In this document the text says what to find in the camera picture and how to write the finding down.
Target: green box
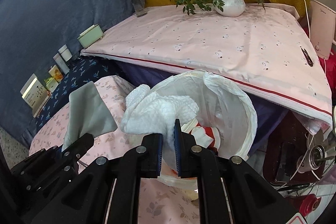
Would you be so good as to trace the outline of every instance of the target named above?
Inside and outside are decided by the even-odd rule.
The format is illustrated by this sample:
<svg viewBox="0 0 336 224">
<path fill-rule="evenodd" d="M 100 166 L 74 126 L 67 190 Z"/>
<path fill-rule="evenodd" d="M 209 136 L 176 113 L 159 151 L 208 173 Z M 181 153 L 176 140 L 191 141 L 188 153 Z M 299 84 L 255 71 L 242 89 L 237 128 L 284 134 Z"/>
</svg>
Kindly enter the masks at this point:
<svg viewBox="0 0 336 224">
<path fill-rule="evenodd" d="M 79 40 L 80 44 L 82 44 L 83 48 L 87 48 L 102 37 L 103 32 L 99 24 L 97 24 L 92 25 L 90 28 L 82 32 L 77 39 Z"/>
</svg>

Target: box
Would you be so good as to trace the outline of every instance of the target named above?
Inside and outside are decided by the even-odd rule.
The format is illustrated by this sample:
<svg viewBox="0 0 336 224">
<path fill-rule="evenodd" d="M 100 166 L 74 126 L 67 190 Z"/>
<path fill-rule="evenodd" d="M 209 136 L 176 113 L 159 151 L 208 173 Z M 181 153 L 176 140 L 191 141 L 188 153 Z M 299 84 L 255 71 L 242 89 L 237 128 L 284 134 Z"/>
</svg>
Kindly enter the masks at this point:
<svg viewBox="0 0 336 224">
<path fill-rule="evenodd" d="M 97 24 L 92 25 L 90 28 L 82 32 L 77 39 L 79 40 L 80 44 L 82 44 L 83 48 L 87 48 L 102 37 L 103 32 L 100 26 Z"/>
<path fill-rule="evenodd" d="M 52 77 L 50 77 L 50 78 L 48 78 L 48 79 L 46 79 L 44 81 L 45 81 L 45 84 L 47 86 L 47 89 L 51 93 L 53 93 L 55 91 L 55 89 L 57 88 L 57 86 L 58 86 L 58 82 L 54 78 L 52 78 Z"/>
<path fill-rule="evenodd" d="M 63 75 L 61 73 L 61 71 L 59 70 L 59 68 L 56 65 L 53 65 L 50 70 L 49 70 L 49 74 L 58 82 L 60 83 L 63 79 Z"/>
<path fill-rule="evenodd" d="M 43 105 L 49 99 L 46 88 L 33 74 L 21 89 L 22 98 L 32 108 L 33 117 L 36 117 Z"/>
</svg>

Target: speckled floor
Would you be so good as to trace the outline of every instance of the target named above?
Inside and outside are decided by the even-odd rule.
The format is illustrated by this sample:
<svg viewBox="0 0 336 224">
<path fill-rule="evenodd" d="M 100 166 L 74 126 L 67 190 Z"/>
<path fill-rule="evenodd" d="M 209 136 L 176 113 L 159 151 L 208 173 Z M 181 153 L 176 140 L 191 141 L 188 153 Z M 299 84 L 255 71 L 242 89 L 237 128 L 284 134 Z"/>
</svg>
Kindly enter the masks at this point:
<svg viewBox="0 0 336 224">
<path fill-rule="evenodd" d="M 2 128 L 0 128 L 0 145 L 9 168 L 28 157 L 29 150 Z"/>
</svg>

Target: white flower pot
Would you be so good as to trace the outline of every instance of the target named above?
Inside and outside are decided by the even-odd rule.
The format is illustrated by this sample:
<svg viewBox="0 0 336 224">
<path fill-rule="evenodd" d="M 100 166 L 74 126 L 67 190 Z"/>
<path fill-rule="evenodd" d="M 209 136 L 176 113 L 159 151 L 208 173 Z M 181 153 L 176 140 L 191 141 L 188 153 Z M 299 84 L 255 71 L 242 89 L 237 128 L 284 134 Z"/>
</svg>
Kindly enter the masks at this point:
<svg viewBox="0 0 336 224">
<path fill-rule="evenodd" d="M 226 17 L 237 17 L 241 15 L 245 10 L 244 0 L 223 0 L 223 11 L 215 7 L 216 12 Z"/>
</svg>

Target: pink floral fabric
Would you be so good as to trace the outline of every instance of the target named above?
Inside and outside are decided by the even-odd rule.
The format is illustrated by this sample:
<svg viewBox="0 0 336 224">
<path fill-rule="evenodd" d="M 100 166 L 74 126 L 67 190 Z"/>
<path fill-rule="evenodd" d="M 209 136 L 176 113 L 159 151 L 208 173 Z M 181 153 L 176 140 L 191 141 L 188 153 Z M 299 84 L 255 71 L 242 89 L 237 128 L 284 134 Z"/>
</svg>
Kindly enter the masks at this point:
<svg viewBox="0 0 336 224">
<path fill-rule="evenodd" d="M 125 97 L 133 90 L 133 86 L 118 76 L 107 76 L 95 83 L 97 90 L 111 111 L 117 125 L 124 115 Z M 65 105 L 37 133 L 31 143 L 29 154 L 42 148 L 62 145 L 67 131 L 69 105 Z M 94 146 L 82 157 L 82 161 L 90 164 L 99 156 L 114 159 L 124 155 L 129 149 L 139 145 L 119 128 L 95 138 Z M 199 210 L 192 204 L 183 191 L 167 186 L 156 179 L 142 179 L 139 200 L 139 224 L 183 224 L 199 223 Z"/>
<path fill-rule="evenodd" d="M 245 92 L 332 125 L 331 90 L 293 16 L 295 8 L 272 6 L 248 5 L 238 17 L 202 10 L 188 16 L 174 5 L 150 7 L 146 16 L 131 16 L 107 30 L 81 54 L 173 73 L 206 70 L 233 80 Z"/>
</svg>

